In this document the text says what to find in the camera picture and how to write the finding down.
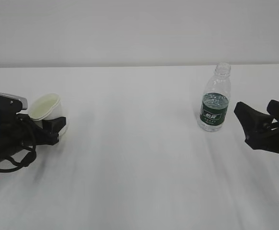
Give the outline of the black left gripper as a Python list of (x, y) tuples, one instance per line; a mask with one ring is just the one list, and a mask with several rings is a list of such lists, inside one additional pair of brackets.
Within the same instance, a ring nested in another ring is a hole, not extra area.
[(52, 120), (32, 120), (21, 111), (0, 110), (0, 146), (55, 145), (67, 130), (64, 116)]

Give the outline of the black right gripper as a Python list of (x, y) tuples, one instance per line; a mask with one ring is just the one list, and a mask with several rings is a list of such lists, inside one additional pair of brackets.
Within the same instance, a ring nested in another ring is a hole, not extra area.
[(245, 143), (253, 150), (264, 150), (279, 154), (279, 101), (271, 100), (267, 106), (269, 115), (249, 105), (238, 102), (234, 109), (244, 134)]

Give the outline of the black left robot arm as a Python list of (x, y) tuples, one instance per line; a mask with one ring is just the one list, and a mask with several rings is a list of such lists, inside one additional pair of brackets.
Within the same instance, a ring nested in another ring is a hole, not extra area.
[(43, 120), (39, 127), (27, 114), (0, 110), (0, 173), (28, 167), (36, 160), (36, 147), (53, 146), (66, 126), (64, 116)]

